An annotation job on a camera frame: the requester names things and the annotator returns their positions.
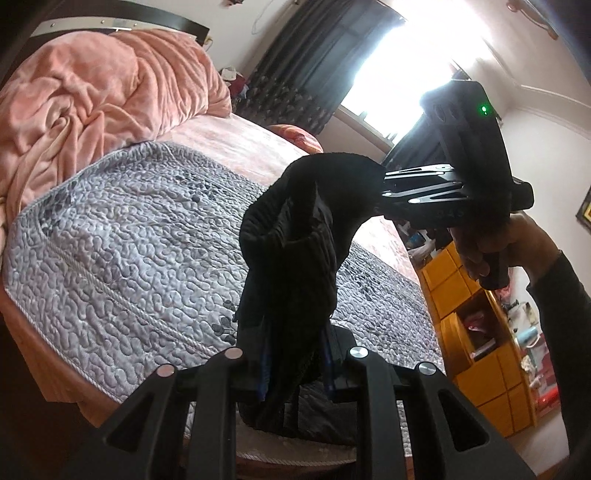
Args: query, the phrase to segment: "black sleeve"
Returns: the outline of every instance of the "black sleeve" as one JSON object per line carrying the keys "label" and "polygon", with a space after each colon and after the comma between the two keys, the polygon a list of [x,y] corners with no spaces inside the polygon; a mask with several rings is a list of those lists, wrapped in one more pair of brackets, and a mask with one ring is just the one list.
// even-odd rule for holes
{"label": "black sleeve", "polygon": [[591,420],[591,300],[562,253],[528,291],[540,310],[572,453]]}

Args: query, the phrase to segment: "window sill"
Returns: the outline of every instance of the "window sill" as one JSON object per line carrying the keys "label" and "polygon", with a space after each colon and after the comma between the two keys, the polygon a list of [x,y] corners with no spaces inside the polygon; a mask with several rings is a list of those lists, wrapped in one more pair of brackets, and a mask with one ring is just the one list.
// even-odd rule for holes
{"label": "window sill", "polygon": [[382,137],[378,132],[366,124],[363,120],[351,113],[344,106],[336,109],[335,117],[347,125],[349,128],[355,130],[359,135],[364,137],[367,141],[378,147],[382,152],[388,153],[393,145]]}

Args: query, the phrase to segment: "headboard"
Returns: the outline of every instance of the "headboard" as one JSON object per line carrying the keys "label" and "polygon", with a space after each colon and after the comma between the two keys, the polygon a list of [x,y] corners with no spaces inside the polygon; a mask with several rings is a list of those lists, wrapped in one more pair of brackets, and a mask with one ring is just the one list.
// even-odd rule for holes
{"label": "headboard", "polygon": [[108,34],[117,30],[138,28],[183,31],[194,35],[195,41],[200,45],[203,45],[209,33],[207,27],[187,18],[125,0],[65,0],[44,16],[8,68],[0,82],[0,87],[33,52],[60,35],[76,30],[92,30]]}

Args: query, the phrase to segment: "framed picture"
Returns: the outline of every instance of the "framed picture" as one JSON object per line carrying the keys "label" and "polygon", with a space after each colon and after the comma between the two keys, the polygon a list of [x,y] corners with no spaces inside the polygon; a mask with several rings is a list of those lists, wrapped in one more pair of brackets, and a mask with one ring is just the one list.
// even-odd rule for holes
{"label": "framed picture", "polygon": [[577,213],[577,218],[591,232],[591,188]]}

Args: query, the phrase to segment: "silver screw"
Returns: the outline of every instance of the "silver screw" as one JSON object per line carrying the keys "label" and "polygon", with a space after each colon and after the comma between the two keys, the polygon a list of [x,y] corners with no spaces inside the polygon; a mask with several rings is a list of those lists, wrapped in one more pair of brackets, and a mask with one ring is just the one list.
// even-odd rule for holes
{"label": "silver screw", "polygon": [[160,365],[156,370],[159,377],[170,377],[174,373],[174,367],[171,364]]}
{"label": "silver screw", "polygon": [[437,367],[431,362],[423,362],[422,364],[419,364],[418,371],[423,375],[434,375],[437,371]]}
{"label": "silver screw", "polygon": [[230,360],[236,360],[242,356],[242,349],[238,348],[237,346],[233,346],[226,350],[223,354]]}
{"label": "silver screw", "polygon": [[354,346],[349,353],[353,358],[365,358],[369,355],[368,350],[364,346]]}

